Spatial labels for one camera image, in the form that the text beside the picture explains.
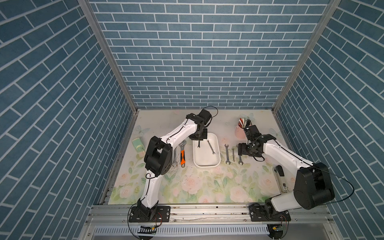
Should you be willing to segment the silver open-end wrench box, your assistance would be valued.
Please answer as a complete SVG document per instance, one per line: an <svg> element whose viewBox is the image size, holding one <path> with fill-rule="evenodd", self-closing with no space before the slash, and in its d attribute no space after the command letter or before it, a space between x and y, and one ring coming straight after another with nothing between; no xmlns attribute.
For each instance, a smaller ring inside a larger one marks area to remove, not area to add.
<svg viewBox="0 0 384 240"><path fill-rule="evenodd" d="M207 143L209 144L209 147L210 147L210 149L211 149L211 151L212 151L212 154L215 155L216 152L214 151L214 149L213 149L213 147L212 147L212 145L211 145L210 140L207 139Z"/></svg>

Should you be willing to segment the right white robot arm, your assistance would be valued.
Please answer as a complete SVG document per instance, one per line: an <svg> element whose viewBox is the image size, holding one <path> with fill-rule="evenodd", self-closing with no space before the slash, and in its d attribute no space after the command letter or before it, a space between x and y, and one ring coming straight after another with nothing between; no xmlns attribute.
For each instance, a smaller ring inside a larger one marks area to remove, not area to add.
<svg viewBox="0 0 384 240"><path fill-rule="evenodd" d="M259 158L271 157L282 170L295 178L292 190L283 190L280 195L265 201L265 211L270 216L287 210L303 208L310 210L335 198L335 192L328 171L323 163L313 163L281 145L270 135L263 135L250 120L243 126L247 142L238 146L240 156Z"/></svg>

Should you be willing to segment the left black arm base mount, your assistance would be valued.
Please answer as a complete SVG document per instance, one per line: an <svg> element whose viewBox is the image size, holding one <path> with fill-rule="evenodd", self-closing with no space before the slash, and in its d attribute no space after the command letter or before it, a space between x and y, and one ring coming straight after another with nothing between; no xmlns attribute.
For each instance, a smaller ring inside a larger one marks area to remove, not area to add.
<svg viewBox="0 0 384 240"><path fill-rule="evenodd" d="M129 223L168 223L170 215L170 206L154 206L151 209L133 206L129 213Z"/></svg>

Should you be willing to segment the large silver open-end wrench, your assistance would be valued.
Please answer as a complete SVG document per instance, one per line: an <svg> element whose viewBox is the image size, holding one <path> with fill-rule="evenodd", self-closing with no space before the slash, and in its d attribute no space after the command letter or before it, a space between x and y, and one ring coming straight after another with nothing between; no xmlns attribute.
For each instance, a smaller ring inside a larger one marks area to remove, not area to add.
<svg viewBox="0 0 384 240"><path fill-rule="evenodd" d="M178 162L177 162L177 147L174 148L173 150L173 162L172 162L172 167L177 167Z"/></svg>

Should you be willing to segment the orange handled adjustable wrench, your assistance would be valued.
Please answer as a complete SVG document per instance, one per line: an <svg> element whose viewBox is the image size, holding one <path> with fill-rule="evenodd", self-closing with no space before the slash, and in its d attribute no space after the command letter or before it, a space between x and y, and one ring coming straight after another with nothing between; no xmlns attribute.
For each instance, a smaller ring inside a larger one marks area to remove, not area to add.
<svg viewBox="0 0 384 240"><path fill-rule="evenodd" d="M181 167L184 168L186 164L186 158L185 158L185 145L186 145L186 140L182 141L179 146L181 149Z"/></svg>

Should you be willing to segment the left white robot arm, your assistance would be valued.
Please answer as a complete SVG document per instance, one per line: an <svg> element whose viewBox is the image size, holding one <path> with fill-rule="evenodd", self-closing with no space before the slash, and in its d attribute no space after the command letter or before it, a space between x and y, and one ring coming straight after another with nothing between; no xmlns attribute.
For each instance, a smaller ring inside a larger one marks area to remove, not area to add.
<svg viewBox="0 0 384 240"><path fill-rule="evenodd" d="M213 117L203 108L199 114L186 115L184 121L170 133L150 139L144 157L146 185L142 197L137 201L139 216L146 222L153 220L157 214L161 181L171 168L174 148L187 138L193 141L206 139L207 127Z"/></svg>

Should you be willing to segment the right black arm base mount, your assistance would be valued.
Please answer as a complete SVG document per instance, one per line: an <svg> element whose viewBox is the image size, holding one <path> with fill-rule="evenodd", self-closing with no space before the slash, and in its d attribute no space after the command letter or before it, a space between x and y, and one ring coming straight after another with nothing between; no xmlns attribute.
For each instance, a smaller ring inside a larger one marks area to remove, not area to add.
<svg viewBox="0 0 384 240"><path fill-rule="evenodd" d="M249 206L252 222L290 222L288 211L277 212L271 205L252 204Z"/></svg>

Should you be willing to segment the silver double open-end wrench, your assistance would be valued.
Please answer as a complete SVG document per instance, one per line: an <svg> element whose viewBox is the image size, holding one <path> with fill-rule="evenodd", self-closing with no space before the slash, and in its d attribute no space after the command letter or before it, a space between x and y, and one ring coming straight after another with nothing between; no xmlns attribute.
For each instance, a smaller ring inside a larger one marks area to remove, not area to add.
<svg viewBox="0 0 384 240"><path fill-rule="evenodd" d="M230 162L230 156L229 156L229 145L225 144L225 150L226 150L226 164L227 165L230 165L231 162Z"/></svg>

